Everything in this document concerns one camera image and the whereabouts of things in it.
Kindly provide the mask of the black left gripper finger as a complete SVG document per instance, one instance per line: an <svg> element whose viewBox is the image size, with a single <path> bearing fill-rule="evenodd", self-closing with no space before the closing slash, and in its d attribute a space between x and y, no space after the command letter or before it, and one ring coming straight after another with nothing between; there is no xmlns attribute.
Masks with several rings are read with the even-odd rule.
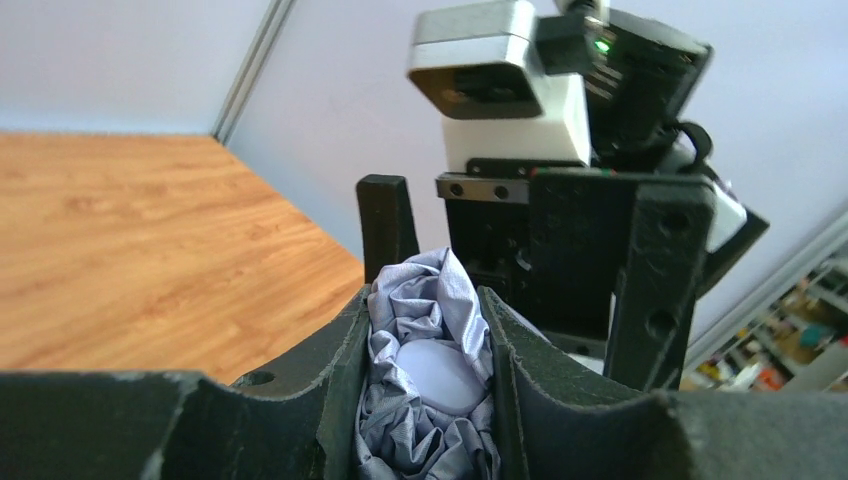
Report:
<svg viewBox="0 0 848 480"><path fill-rule="evenodd" d="M5 372L1 475L351 479L366 297L231 385L195 371Z"/></svg>

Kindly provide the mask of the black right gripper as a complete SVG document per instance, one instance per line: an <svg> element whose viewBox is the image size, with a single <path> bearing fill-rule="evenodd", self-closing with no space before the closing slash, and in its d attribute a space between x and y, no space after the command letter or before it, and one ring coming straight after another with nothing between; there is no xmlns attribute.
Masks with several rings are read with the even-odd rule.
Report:
<svg viewBox="0 0 848 480"><path fill-rule="evenodd" d="M715 212L707 182L662 182L562 162L437 178L474 284L570 351L603 345L612 379L480 288L503 477L845 478L843 394L641 392L679 380ZM370 284L420 249L405 177L368 174L355 191Z"/></svg>

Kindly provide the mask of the lavender folding umbrella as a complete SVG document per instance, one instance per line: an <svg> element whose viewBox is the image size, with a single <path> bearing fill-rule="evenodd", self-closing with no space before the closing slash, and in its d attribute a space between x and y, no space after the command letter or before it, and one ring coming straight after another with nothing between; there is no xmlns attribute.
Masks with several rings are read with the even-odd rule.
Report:
<svg viewBox="0 0 848 480"><path fill-rule="evenodd" d="M355 423L361 479L498 479L490 325L448 248L383 267Z"/></svg>

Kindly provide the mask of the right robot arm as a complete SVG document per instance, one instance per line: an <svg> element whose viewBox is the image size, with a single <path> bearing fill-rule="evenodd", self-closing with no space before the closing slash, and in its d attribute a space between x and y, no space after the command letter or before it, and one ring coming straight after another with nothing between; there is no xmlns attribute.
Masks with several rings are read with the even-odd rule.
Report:
<svg viewBox="0 0 848 480"><path fill-rule="evenodd" d="M696 302L767 229L679 114L712 47L605 1L420 14L450 242L406 180L356 186L362 479L843 479L847 401L683 392Z"/></svg>

